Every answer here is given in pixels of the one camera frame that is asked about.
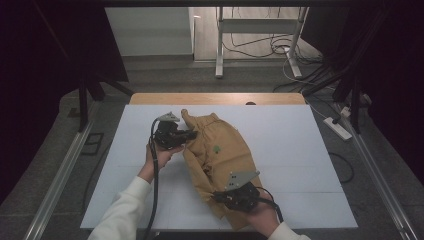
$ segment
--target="khaki garment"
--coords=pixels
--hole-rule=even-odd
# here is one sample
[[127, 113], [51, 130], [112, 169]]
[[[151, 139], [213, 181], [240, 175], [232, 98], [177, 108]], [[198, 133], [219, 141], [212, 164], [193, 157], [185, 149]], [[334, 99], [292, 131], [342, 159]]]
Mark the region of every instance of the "khaki garment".
[[[183, 152], [190, 169], [191, 180], [200, 197], [219, 218], [225, 216], [234, 230], [247, 225], [245, 214], [229, 210], [211, 196], [215, 191], [224, 191], [230, 172], [256, 171], [252, 154], [240, 133], [232, 125], [218, 118], [215, 113], [193, 117], [186, 109], [181, 115], [197, 137], [188, 141]], [[262, 187], [259, 177], [253, 185]]]

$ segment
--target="metal rail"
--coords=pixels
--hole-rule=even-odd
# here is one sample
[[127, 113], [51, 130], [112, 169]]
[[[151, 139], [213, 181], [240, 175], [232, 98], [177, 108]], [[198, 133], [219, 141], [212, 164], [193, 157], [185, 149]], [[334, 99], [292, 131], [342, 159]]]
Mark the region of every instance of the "metal rail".
[[[340, 112], [340, 107], [336, 105], [337, 110]], [[353, 137], [353, 142], [358, 150], [359, 155], [362, 158], [362, 162], [368, 170], [368, 173], [374, 182], [374, 185], [377, 188], [377, 191], [380, 193], [380, 196], [387, 207], [389, 214], [391, 215], [393, 222], [395, 223], [400, 235], [405, 240], [418, 240], [418, 236], [414, 231], [414, 228], [405, 214], [405, 211], [402, 208], [402, 205], [399, 203], [399, 200], [396, 198], [395, 194], [392, 192], [389, 184], [384, 178], [383, 173], [380, 171], [371, 151], [368, 149], [365, 144], [362, 136], [357, 134], [353, 129], [352, 125], [346, 118], [342, 117], [342, 121], [346, 128], [351, 132]]]
[[56, 173], [55, 178], [53, 179], [52, 184], [49, 187], [49, 190], [46, 193], [46, 196], [43, 199], [43, 202], [38, 208], [38, 211], [24, 236], [24, 240], [38, 240], [43, 235], [53, 210], [56, 207], [72, 169], [74, 168], [75, 162], [77, 161], [87, 136], [90, 133], [100, 105], [100, 102], [94, 102], [92, 104], [89, 112], [89, 119], [91, 120], [88, 121], [86, 127], [81, 132], [76, 134], [59, 170]]

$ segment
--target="white sleeve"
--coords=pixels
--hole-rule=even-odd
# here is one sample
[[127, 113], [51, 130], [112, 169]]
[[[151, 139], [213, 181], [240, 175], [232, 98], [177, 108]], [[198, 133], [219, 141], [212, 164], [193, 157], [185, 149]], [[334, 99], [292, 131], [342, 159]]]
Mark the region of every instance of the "white sleeve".
[[127, 189], [117, 194], [114, 202], [88, 239], [135, 240], [137, 226], [150, 190], [151, 186], [148, 182], [135, 177]]
[[287, 226], [285, 222], [280, 223], [280, 226], [275, 229], [268, 240], [311, 240], [305, 235], [297, 235]]

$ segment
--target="white wall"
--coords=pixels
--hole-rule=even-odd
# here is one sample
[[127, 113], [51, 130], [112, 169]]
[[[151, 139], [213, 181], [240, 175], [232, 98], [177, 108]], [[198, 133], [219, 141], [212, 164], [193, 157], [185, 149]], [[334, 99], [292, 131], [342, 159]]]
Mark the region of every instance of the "white wall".
[[192, 8], [105, 8], [105, 11], [121, 56], [193, 53]]

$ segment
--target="metal frame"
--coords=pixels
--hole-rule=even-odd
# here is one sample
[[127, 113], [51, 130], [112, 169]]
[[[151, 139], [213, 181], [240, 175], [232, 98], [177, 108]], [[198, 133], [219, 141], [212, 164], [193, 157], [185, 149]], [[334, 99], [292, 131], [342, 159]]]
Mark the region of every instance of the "metal frame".
[[[338, 104], [335, 104], [338, 112], [341, 112], [341, 109]], [[391, 215], [396, 228], [398, 229], [400, 235], [405, 240], [418, 240], [419, 237], [415, 233], [415, 230], [408, 219], [405, 211], [402, 208], [399, 200], [396, 198], [395, 194], [392, 192], [389, 184], [384, 178], [383, 173], [380, 171], [380, 168], [377, 165], [371, 151], [368, 149], [365, 144], [362, 136], [357, 134], [352, 125], [346, 118], [342, 118], [343, 124], [352, 133], [355, 147], [358, 150], [359, 155], [361, 156], [362, 162], [364, 163], [372, 181], [374, 182], [377, 191], [379, 192], [381, 199], [387, 207], [389, 214]]]
[[299, 66], [294, 57], [297, 42], [302, 31], [303, 23], [306, 16], [307, 7], [302, 7], [298, 19], [224, 19], [223, 7], [219, 7], [218, 14], [218, 46], [216, 53], [215, 77], [222, 78], [224, 76], [224, 56], [223, 56], [223, 34], [225, 33], [279, 33], [293, 34], [290, 48], [285, 48], [286, 56], [293, 75], [296, 79], [302, 77]]
[[38, 208], [37, 213], [34, 216], [27, 233], [24, 236], [24, 240], [38, 240], [44, 233], [46, 226], [50, 220], [54, 208], [68, 182], [69, 176], [71, 175], [72, 169], [74, 168], [75, 162], [77, 161], [82, 147], [87, 139], [88, 134], [94, 123], [94, 118], [100, 108], [100, 102], [94, 102], [90, 109], [90, 119], [86, 124], [85, 128], [78, 132], [69, 148], [68, 152], [60, 165], [59, 170], [53, 179], [52, 184], [47, 191], [43, 202]]

